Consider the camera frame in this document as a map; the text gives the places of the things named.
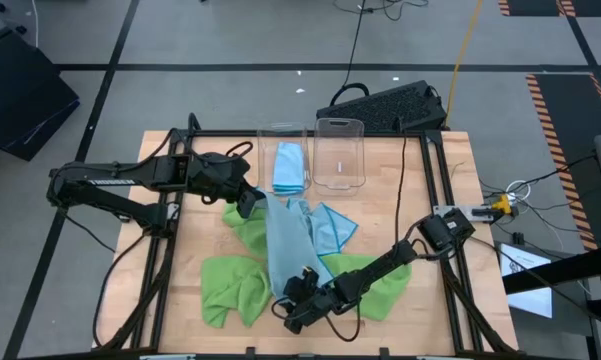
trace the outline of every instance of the yellow cable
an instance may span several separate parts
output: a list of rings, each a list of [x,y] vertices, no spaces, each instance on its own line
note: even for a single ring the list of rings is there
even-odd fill
[[[471,39],[471,33],[473,32],[473,27],[476,24],[476,20],[478,20],[478,15],[480,15],[481,8],[482,0],[478,0],[478,3],[476,4],[476,9],[473,10],[473,16],[471,16],[469,29],[467,29],[467,33],[464,36],[464,41],[462,41],[462,48],[460,48],[460,53],[458,54],[458,58],[456,59],[456,66],[453,68],[453,78],[451,78],[449,100],[447,101],[447,117],[444,119],[444,126],[447,126],[447,123],[449,122],[449,117],[451,117],[451,108],[453,107],[453,93],[455,91],[456,77],[458,76],[458,68],[460,68],[460,64],[462,64],[462,58],[464,57],[464,53],[467,51],[469,39]]]

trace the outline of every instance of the black metal frame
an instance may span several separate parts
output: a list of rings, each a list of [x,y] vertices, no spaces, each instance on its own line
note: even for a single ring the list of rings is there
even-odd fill
[[[241,136],[242,137],[246,137],[246,136],[254,137],[254,136],[257,136],[257,134],[256,134],[256,131],[253,131],[253,130],[242,130],[242,131],[240,131],[240,130],[238,130],[238,131],[235,131],[235,130],[200,130],[199,127],[197,127],[197,129],[195,131],[195,137],[241,137]],[[429,145],[428,145],[429,143],[432,143],[436,150],[438,166],[440,168],[441,182],[442,182],[442,188],[443,188],[442,190],[444,193],[445,202],[448,205],[454,204],[453,191],[452,191],[452,187],[451,187],[451,179],[449,177],[446,156],[445,156],[445,152],[443,149],[443,140],[442,140],[442,135],[441,135],[440,131],[413,131],[413,132],[407,132],[404,135],[399,135],[399,134],[396,134],[393,132],[391,132],[391,133],[371,133],[371,134],[365,134],[365,136],[366,137],[393,137],[393,138],[402,138],[402,136],[405,136],[407,138],[416,138],[419,140],[420,148],[421,148],[421,152],[422,152],[422,161],[423,161],[423,166],[424,166],[425,180],[427,183],[427,190],[429,193],[429,202],[430,202],[431,209],[433,211],[433,207],[436,205],[439,205],[439,204],[438,204],[435,176],[434,176],[434,172],[433,172],[433,168],[432,168],[431,155],[429,153]],[[190,144],[192,144],[192,142],[194,141],[194,138],[188,137],[187,141]],[[168,154],[170,154],[170,155],[175,154],[177,151],[177,145],[178,145],[178,142],[172,140],[170,143],[170,146],[169,146]],[[168,201],[167,198],[168,198],[168,195],[166,193],[160,194],[159,203],[166,204]],[[175,194],[175,201],[171,201],[171,203],[176,203],[181,208],[183,198],[184,198],[184,193],[178,192]],[[176,219],[173,220],[174,231],[173,231],[172,235],[167,236],[166,238],[152,237],[152,239],[151,239],[151,244],[149,246],[149,253],[148,253],[147,261],[145,264],[144,277],[143,277],[142,286],[141,286],[141,293],[140,293],[141,297],[143,295],[147,294],[149,286],[151,284],[154,270],[155,270],[155,264],[157,262],[157,257],[158,257],[158,252],[159,252],[158,250],[160,248],[160,242],[162,241],[162,239],[166,240],[165,259],[163,261],[170,261],[172,263],[173,254],[174,254],[173,250],[175,249],[176,239],[177,239],[177,228],[179,225],[179,218],[180,217],[178,216]],[[465,291],[467,292],[467,294],[469,295],[469,298],[472,299],[473,296],[471,293],[469,272],[468,272],[468,268],[467,268],[466,257],[464,255],[464,251],[462,248],[458,249],[457,259],[458,259],[457,261],[458,261],[459,278],[461,279],[462,285],[463,285]],[[450,265],[449,261],[441,262],[441,266],[445,267],[445,269],[448,269],[449,271],[451,270],[451,265]],[[63,359],[109,359],[109,358],[111,358],[111,359],[113,359],[113,358],[137,359],[140,356],[157,355],[159,343],[160,343],[160,336],[162,333],[167,293],[168,293],[168,288],[169,288],[169,281],[168,281],[169,275],[170,275],[170,269],[169,269],[169,273],[167,275],[167,281],[165,282],[165,284],[162,286],[162,288],[159,290],[159,292],[157,294],[155,317],[154,317],[154,321],[153,321],[153,325],[152,325],[149,347],[143,348],[140,346],[140,344],[142,343],[142,332],[143,332],[143,326],[144,326],[144,321],[141,321],[141,322],[139,322],[139,324],[136,326],[136,328],[134,329],[134,331],[132,333],[129,349],[104,350],[104,351],[96,350],[96,351],[92,351],[92,352],[88,352],[88,353],[53,355],[53,356],[47,356],[47,357],[38,357],[36,359],[56,359],[56,358],[63,358]],[[460,328],[460,320],[458,317],[455,296],[454,296],[453,292],[451,291],[451,289],[446,284],[444,287],[444,292],[445,292],[447,311],[448,311],[448,315],[449,315],[449,324],[451,327],[451,336],[452,336],[452,340],[453,340],[454,352],[457,356],[462,355],[465,357],[484,357],[484,358],[495,357],[495,358],[500,358],[500,359],[506,359],[511,356],[511,354],[503,354],[503,353],[485,353],[483,351],[483,347],[482,347],[482,338],[481,338],[480,332],[479,332],[478,328],[476,327],[475,323],[470,318],[468,318],[467,320],[469,321],[473,349],[472,350],[465,349],[464,345],[463,345],[462,330]],[[285,355],[257,355],[258,359],[269,359],[269,358],[271,358],[271,359],[294,358],[295,359],[297,357],[298,357],[297,355],[288,355],[288,356],[285,356]],[[315,355],[315,357],[320,358],[320,359],[377,359],[378,358],[378,356],[322,356],[322,355]],[[249,347],[249,348],[245,349],[244,354],[196,354],[196,359],[219,359],[219,358],[222,358],[222,359],[255,359],[256,358],[255,348]],[[391,356],[389,354],[389,349],[379,348],[379,358],[381,358],[381,359],[415,359],[416,356]]]

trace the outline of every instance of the wooden tabletop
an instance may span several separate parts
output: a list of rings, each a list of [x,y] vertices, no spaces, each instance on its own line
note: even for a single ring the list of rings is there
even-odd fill
[[[145,132],[138,158],[145,158],[160,144],[165,135],[164,131]],[[482,203],[468,134],[446,132],[443,138],[456,203]],[[255,146],[246,156],[252,165],[247,180],[251,184],[257,184],[257,139],[199,137],[194,140],[194,149],[200,153],[224,153],[234,144],[244,140],[253,140]],[[311,150],[312,139],[308,141]],[[345,253],[381,255],[393,245],[402,141],[402,138],[364,139],[366,183],[355,196],[322,196],[317,194],[313,186],[308,190],[306,198],[312,206],[324,201],[359,224],[355,235],[344,248]],[[435,149],[432,145],[430,152],[439,201],[444,204]],[[408,140],[405,157],[406,170],[400,212],[402,234],[412,222],[431,212],[417,139]],[[157,193],[141,187],[133,187],[129,197],[141,203],[158,200]],[[304,328],[300,335],[294,335],[284,328],[282,321],[275,318],[268,308],[251,328],[242,324],[236,311],[229,312],[223,329],[207,326],[201,313],[202,261],[210,256],[249,256],[232,230],[222,222],[223,207],[223,201],[206,206],[200,202],[199,196],[186,195],[184,198],[164,314],[161,352],[244,353],[246,347],[254,346],[260,354],[372,355],[378,354],[380,347],[388,347],[392,355],[454,353],[439,265],[426,261],[412,263],[411,281],[387,319],[376,322],[363,318],[360,335],[352,343],[345,343],[336,338],[324,320]],[[474,226],[475,237],[490,243],[493,241],[488,225]],[[116,256],[139,235],[140,228],[136,224],[122,224]],[[138,301],[148,247],[147,239],[123,258],[111,275],[98,324],[98,333],[102,341],[111,338]],[[475,241],[466,243],[465,253],[476,305],[503,340],[517,348],[496,254],[489,247]],[[459,302],[458,305],[464,346],[470,349],[466,313]],[[150,309],[144,327],[145,344],[148,344],[153,316],[154,310]],[[333,316],[332,319],[345,336],[353,334],[356,325],[355,311]]]

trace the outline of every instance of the light blue cloth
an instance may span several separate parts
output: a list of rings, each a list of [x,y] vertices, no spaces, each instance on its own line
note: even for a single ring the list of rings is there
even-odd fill
[[[296,143],[279,142],[273,165],[273,192],[293,195],[304,191],[304,152]]]
[[[302,277],[305,266],[318,273],[318,286],[331,281],[333,276],[313,247],[305,216],[287,209],[273,194],[265,195],[258,206],[267,208],[267,262],[276,299],[284,297],[287,280]]]
[[[358,228],[358,224],[324,203],[311,211],[307,200],[289,198],[287,208],[305,217],[313,247],[320,256],[341,253]]]

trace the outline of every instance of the clear plastic container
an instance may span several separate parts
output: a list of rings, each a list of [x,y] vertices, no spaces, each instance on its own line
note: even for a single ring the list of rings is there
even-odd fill
[[[303,196],[304,191],[295,194],[280,193],[273,187],[275,161],[281,143],[297,144],[301,147],[304,190],[311,186],[307,128],[299,123],[275,123],[258,129],[258,186],[279,196]]]
[[[313,139],[316,191],[351,196],[365,181],[364,123],[354,119],[318,119]]]

